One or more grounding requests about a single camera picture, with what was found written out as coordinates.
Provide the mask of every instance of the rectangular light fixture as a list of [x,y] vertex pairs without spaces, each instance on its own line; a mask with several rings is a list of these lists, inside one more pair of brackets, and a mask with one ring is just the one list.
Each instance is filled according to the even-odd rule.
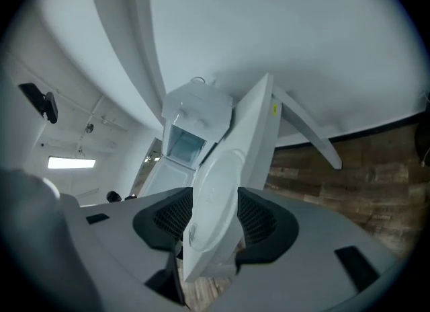
[[48,169],[86,169],[94,167],[94,159],[49,157]]

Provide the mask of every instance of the black baseboard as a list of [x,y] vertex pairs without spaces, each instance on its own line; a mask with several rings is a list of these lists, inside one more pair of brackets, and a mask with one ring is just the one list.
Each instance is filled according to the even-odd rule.
[[[353,132],[351,134],[335,136],[329,140],[332,143],[338,143],[341,141],[358,139],[360,137],[368,137],[370,135],[376,135],[376,134],[380,134],[381,132],[388,132],[389,130],[394,130],[397,128],[401,128],[403,126],[409,126],[411,124],[418,123],[419,121],[421,121],[423,119],[423,117],[424,117],[424,112],[420,112],[419,114],[415,114],[415,115],[403,118],[402,120],[398,120],[396,122],[384,124],[383,126],[377,126],[375,128],[372,128],[372,129],[362,130],[361,132]],[[297,145],[276,147],[275,151],[279,151],[282,149],[304,148],[304,147],[310,147],[310,146],[312,146],[312,143],[298,143]]]

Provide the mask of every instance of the person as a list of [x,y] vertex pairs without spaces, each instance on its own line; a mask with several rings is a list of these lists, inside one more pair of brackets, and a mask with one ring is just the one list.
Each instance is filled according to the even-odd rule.
[[[133,195],[130,195],[129,197],[126,197],[124,200],[127,201],[127,200],[131,200],[132,198],[137,198],[137,196],[135,194],[133,194]],[[113,202],[121,202],[122,198],[121,198],[121,196],[117,192],[115,192],[115,191],[109,191],[106,194],[106,200],[109,203],[113,203]]]

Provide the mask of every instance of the fluorescent light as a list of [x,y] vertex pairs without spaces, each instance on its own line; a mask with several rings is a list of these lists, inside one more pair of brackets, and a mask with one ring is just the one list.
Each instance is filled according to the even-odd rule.
[[49,157],[48,169],[85,169],[94,167],[94,159]]

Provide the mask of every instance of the wooden floor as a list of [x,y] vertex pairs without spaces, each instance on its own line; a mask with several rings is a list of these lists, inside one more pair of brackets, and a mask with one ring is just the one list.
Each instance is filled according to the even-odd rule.
[[[343,161],[339,171],[314,147],[277,150],[265,189],[336,210],[404,258],[414,248],[430,205],[430,168],[421,167],[415,153],[415,127],[335,143]],[[199,278],[181,284],[191,310],[205,311],[231,281]]]

